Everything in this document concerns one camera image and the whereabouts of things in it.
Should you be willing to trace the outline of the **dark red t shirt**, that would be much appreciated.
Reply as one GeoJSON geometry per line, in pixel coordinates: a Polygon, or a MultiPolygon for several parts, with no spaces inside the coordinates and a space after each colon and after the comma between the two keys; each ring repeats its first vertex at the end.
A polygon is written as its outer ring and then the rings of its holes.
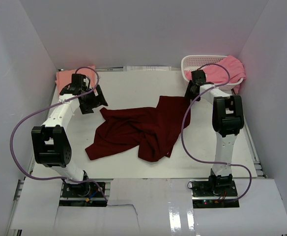
{"type": "Polygon", "coordinates": [[[181,128],[190,124],[189,105],[185,97],[160,96],[156,107],[102,108],[104,122],[97,127],[86,154],[96,160],[138,147],[138,157],[147,162],[170,157],[181,128]]]}

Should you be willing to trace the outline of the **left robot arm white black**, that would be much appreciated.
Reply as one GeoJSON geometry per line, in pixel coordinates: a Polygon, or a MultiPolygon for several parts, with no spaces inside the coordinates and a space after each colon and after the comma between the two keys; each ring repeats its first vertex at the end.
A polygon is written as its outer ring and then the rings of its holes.
{"type": "Polygon", "coordinates": [[[41,126],[31,131],[35,161],[65,177],[64,183],[79,196],[90,191],[87,173],[71,160],[72,148],[66,135],[68,124],[77,109],[83,115],[93,113],[99,106],[108,106],[101,87],[91,86],[91,80],[83,74],[72,74],[71,83],[59,94],[56,106],[41,126]]]}

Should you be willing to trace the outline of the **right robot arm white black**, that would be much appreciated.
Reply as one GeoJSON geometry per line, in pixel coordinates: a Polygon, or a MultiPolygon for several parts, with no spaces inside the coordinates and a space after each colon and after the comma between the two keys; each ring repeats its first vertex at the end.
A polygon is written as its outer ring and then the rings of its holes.
{"type": "Polygon", "coordinates": [[[213,83],[206,81],[203,70],[195,70],[191,72],[191,76],[185,97],[195,99],[201,92],[212,88],[202,98],[213,106],[212,126],[216,132],[217,142],[215,160],[208,180],[192,181],[188,187],[193,190],[195,197],[204,197],[209,194],[223,197],[229,194],[235,197],[237,191],[230,163],[235,140],[244,127],[242,98],[240,95],[230,95],[214,88],[213,83]]]}

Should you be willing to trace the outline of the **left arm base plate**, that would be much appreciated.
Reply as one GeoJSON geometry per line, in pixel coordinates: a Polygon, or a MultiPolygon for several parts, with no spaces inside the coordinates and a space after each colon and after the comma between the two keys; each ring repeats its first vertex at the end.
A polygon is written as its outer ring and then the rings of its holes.
{"type": "Polygon", "coordinates": [[[93,182],[82,184],[62,185],[59,206],[61,207],[106,207],[107,201],[101,191],[108,198],[110,194],[110,183],[98,181],[97,186],[93,182]]]}

